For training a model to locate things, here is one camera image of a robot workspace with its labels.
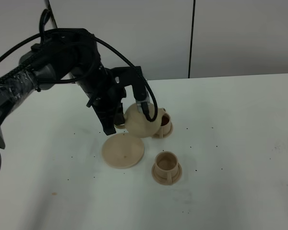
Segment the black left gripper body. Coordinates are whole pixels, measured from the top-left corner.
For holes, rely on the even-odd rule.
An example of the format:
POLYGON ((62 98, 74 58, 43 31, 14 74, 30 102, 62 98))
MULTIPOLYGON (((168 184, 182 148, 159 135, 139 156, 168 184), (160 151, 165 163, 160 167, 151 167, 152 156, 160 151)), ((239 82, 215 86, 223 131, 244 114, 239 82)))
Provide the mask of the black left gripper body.
POLYGON ((115 108, 126 96, 124 88, 116 86, 110 69, 101 63, 96 37, 86 29, 55 29, 40 31, 43 60, 51 71, 40 78, 40 88, 47 90, 55 84, 77 83, 89 98, 106 100, 115 108))

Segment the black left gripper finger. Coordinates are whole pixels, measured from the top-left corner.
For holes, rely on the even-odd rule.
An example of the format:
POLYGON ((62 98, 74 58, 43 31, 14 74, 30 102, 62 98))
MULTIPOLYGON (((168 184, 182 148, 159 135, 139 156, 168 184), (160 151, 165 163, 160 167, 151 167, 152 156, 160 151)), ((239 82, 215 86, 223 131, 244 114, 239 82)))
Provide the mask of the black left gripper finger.
POLYGON ((102 125, 103 131, 106 135, 116 133, 114 127, 115 106, 110 101, 95 100, 92 107, 102 125))
POLYGON ((125 123, 124 112, 123 112, 123 105, 119 103, 114 115, 114 125, 120 126, 125 123))

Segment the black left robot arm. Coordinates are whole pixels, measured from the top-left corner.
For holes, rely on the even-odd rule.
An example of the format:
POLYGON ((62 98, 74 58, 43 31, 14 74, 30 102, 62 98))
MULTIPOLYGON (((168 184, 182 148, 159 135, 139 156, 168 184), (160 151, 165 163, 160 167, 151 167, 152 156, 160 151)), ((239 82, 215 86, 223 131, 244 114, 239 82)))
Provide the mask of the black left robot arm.
POLYGON ((34 38, 40 43, 21 57, 19 65, 0 77, 0 150, 5 148, 1 125, 34 91, 49 90, 55 85, 77 83, 88 96, 107 135, 122 116, 124 86, 115 81, 114 69, 101 63, 97 49, 103 41, 85 29, 52 29, 34 38))

